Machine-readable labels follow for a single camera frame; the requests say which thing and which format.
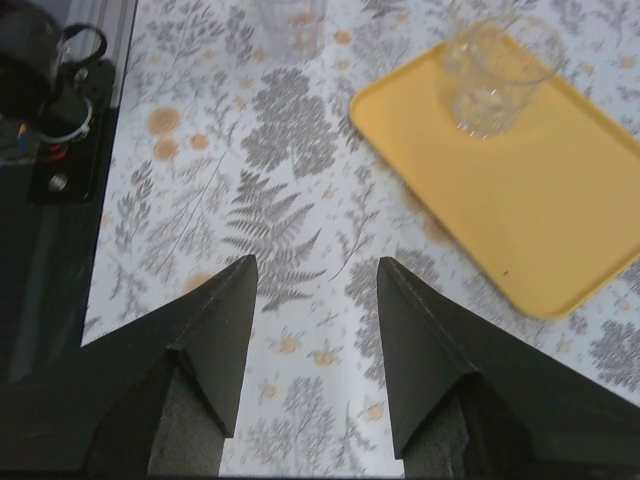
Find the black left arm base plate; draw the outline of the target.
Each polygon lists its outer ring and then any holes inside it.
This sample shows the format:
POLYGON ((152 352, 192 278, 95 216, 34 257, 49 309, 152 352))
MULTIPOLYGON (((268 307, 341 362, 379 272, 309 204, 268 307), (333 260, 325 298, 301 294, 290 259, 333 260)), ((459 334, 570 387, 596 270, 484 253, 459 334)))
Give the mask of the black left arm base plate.
POLYGON ((115 77, 114 64, 98 60, 63 82, 59 98, 44 114, 29 186, 31 202, 60 205, 94 200, 112 152, 115 77))

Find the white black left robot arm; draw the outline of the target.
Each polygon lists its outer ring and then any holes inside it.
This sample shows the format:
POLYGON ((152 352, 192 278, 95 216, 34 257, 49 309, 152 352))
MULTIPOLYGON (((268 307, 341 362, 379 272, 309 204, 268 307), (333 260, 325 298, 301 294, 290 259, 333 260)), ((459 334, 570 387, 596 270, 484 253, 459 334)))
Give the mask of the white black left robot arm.
POLYGON ((66 142, 89 130, 93 107, 73 83, 77 72, 98 61, 107 38, 97 27, 62 27, 30 1, 1 3, 1 115, 26 124, 41 139, 66 142), (66 43, 83 31, 97 37, 90 55, 65 63, 66 43))

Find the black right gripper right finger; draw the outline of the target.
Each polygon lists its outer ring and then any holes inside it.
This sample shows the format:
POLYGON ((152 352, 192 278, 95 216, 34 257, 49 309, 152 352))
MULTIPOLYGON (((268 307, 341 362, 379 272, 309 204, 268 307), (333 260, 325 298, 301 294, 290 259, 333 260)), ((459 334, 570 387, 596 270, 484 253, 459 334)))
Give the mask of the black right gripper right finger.
POLYGON ((635 479, 639 410, 447 299, 377 270, 395 456, 409 479, 635 479))

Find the clear drinking glass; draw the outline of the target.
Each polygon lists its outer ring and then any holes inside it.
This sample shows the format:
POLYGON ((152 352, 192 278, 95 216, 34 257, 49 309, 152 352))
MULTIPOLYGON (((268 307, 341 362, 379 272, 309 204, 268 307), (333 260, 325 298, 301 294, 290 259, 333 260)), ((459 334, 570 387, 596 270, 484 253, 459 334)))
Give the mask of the clear drinking glass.
POLYGON ((540 17, 515 14, 476 23, 453 103, 457 128, 479 138, 504 134, 564 57, 560 33, 540 17))

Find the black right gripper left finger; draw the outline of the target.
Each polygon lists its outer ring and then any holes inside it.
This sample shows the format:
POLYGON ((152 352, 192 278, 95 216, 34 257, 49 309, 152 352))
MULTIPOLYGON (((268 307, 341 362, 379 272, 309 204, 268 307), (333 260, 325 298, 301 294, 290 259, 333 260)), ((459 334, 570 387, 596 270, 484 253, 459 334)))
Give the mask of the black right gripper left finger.
POLYGON ((235 431, 257 261, 1 390, 5 479, 209 479, 235 431))

